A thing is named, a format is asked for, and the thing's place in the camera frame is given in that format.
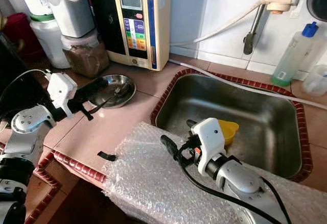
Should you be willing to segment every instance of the bubble wrap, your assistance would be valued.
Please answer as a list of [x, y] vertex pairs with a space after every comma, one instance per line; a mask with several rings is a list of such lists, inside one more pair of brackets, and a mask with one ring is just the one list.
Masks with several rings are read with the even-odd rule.
[[[160, 142], [162, 134], [180, 147], [181, 138], [140, 123], [116, 148], [118, 159], [106, 162], [104, 192], [127, 215], [149, 224], [240, 223], [227, 201], [194, 186]], [[248, 166], [270, 181], [279, 192], [293, 223], [327, 223], [327, 193], [267, 171]], [[217, 189], [201, 177], [195, 166], [189, 172], [202, 184]]]

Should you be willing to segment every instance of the pink tile countertop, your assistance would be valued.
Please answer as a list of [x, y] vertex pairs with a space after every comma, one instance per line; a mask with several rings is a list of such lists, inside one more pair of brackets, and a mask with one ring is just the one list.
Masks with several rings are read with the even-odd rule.
[[[208, 71], [270, 84], [270, 76], [266, 74], [177, 55], [171, 55], [171, 57]], [[113, 154], [115, 147], [122, 142], [134, 126], [141, 121], [150, 123], [151, 111], [174, 75], [183, 69], [185, 68], [168, 63], [163, 71], [155, 72], [111, 63], [103, 75], [123, 74], [132, 78], [137, 87], [133, 99], [118, 109], [101, 109], [94, 114], [92, 121], [88, 121], [79, 113], [72, 119], [59, 122], [46, 137], [46, 146], [101, 172], [105, 160], [97, 156], [97, 153], [104, 151]], [[70, 70], [67, 70], [67, 73], [80, 85], [88, 81], [84, 77], [73, 74]], [[327, 95], [312, 98], [301, 91], [299, 81], [292, 82], [291, 86], [285, 89], [297, 97], [327, 105]], [[327, 175], [325, 174], [327, 172], [327, 130], [324, 130], [324, 125], [327, 123], [327, 111], [305, 106], [305, 112], [313, 158], [313, 172], [302, 184], [327, 192]], [[0, 134], [0, 141], [7, 142], [8, 133], [10, 132], [5, 132], [5, 136]]]

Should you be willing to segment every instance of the white tube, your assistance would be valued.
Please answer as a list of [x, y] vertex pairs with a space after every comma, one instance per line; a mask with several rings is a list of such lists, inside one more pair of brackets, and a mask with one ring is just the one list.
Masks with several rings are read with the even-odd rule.
[[178, 61], [175, 61], [173, 59], [169, 59], [169, 62], [172, 62], [172, 63], [178, 64], [178, 65], [184, 66], [184, 67], [188, 67], [188, 68], [194, 69], [194, 70], [196, 70], [198, 72], [201, 72], [201, 73], [203, 73], [203, 74], [205, 74], [205, 75], [207, 75], [207, 76], [209, 76], [211, 78], [214, 78], [216, 80], [219, 80], [219, 81], [221, 81], [221, 82], [223, 82], [223, 83], [225, 83], [227, 85], [234, 86], [236, 88], [240, 88], [240, 89], [243, 89], [243, 90], [247, 90], [247, 91], [258, 93], [258, 94], [262, 94], [262, 95], [283, 98], [283, 99], [291, 100], [291, 101], [298, 102], [298, 103], [304, 103], [304, 104], [307, 104], [307, 105], [310, 105], [310, 106], [313, 106], [313, 107], [317, 107], [317, 108], [321, 108], [321, 109], [327, 110], [327, 106], [325, 106], [323, 104], [314, 103], [314, 102], [307, 101], [307, 100], [304, 100], [304, 99], [299, 99], [299, 98], [296, 98], [296, 97], [291, 97], [291, 96], [287, 96], [287, 95], [281, 95], [281, 94], [277, 94], [277, 93], [271, 93], [269, 91], [258, 90], [258, 89], [250, 88], [250, 87], [247, 87], [247, 86], [243, 86], [243, 85], [240, 85], [240, 84], [237, 84], [237, 83], [234, 83], [234, 82], [231, 82], [231, 81], [222, 79], [220, 77], [217, 77], [217, 76], [213, 75], [210, 72], [207, 72], [207, 71], [202, 70], [201, 68], [197, 68], [197, 67], [194, 67], [192, 65], [188, 65], [186, 63], [183, 63], [183, 62], [178, 62]]
[[230, 20], [228, 23], [226, 23], [224, 26], [218, 28], [217, 30], [215, 30], [214, 32], [201, 36], [197, 39], [194, 40], [190, 40], [187, 42], [180, 42], [180, 43], [170, 43], [171, 46], [176, 46], [176, 45], [186, 45], [186, 44], [192, 44], [192, 43], [197, 43], [200, 42], [202, 40], [208, 39], [216, 34], [219, 34], [220, 32], [224, 31], [225, 29], [227, 29], [228, 27], [230, 27], [231, 25], [233, 25], [234, 23], [238, 22], [239, 20], [241, 20], [242, 18], [244, 18], [245, 16], [247, 16], [248, 14], [250, 14], [253, 10], [255, 10], [259, 5], [264, 4], [263, 1], [258, 1], [256, 2], [250, 9], [248, 9], [246, 12], [244, 12], [242, 15]]

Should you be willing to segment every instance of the black cable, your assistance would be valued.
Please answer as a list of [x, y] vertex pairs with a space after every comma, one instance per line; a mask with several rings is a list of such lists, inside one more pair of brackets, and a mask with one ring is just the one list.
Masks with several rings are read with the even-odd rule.
[[290, 217], [289, 217], [289, 215], [287, 213], [287, 210], [286, 210], [286, 208], [284, 206], [284, 203], [283, 203], [281, 197], [279, 196], [278, 192], [276, 191], [276, 189], [272, 186], [272, 184], [270, 182], [268, 182], [268, 180], [266, 180], [263, 177], [261, 177], [261, 178], [264, 181], [264, 183], [266, 183], [266, 185], [270, 188], [272, 193], [275, 195], [275, 198], [277, 199], [277, 202], [279, 203], [279, 206], [281, 207], [282, 212], [284, 213], [284, 215], [286, 217], [287, 223], [292, 224], [291, 219], [290, 219]]
[[281, 224], [278, 220], [276, 220], [274, 217], [272, 217], [271, 215], [267, 214], [266, 212], [258, 209], [257, 207], [255, 206], [252, 206], [242, 200], [238, 200], [237, 198], [235, 197], [232, 197], [232, 196], [229, 196], [225, 193], [222, 193], [222, 192], [218, 192], [218, 191], [215, 191], [211, 188], [208, 188], [204, 185], [202, 185], [201, 183], [199, 183], [198, 181], [196, 181], [189, 173], [188, 171], [186, 170], [185, 166], [183, 165], [183, 162], [182, 162], [182, 151], [184, 151], [186, 148], [188, 147], [183, 145], [179, 150], [178, 150], [178, 153], [177, 153], [177, 159], [178, 159], [178, 164], [179, 166], [181, 167], [183, 173], [185, 174], [185, 176], [198, 188], [200, 188], [201, 190], [211, 194], [211, 195], [214, 195], [214, 196], [217, 196], [217, 197], [220, 197], [224, 200], [227, 200], [227, 201], [230, 201], [234, 204], [237, 204], [237, 205], [240, 205], [252, 212], [254, 212], [255, 214], [257, 215], [260, 215], [261, 217], [267, 219], [268, 221], [270, 221], [271, 223], [273, 224]]

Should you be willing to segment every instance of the stainless steel sink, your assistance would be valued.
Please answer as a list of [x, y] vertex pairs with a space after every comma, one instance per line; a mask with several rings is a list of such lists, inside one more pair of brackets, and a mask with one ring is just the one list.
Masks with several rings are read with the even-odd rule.
[[156, 118], [159, 128], [187, 138], [187, 119], [208, 117], [240, 125], [229, 155], [284, 178], [302, 166], [296, 110], [287, 100], [226, 85], [199, 74], [175, 83]]

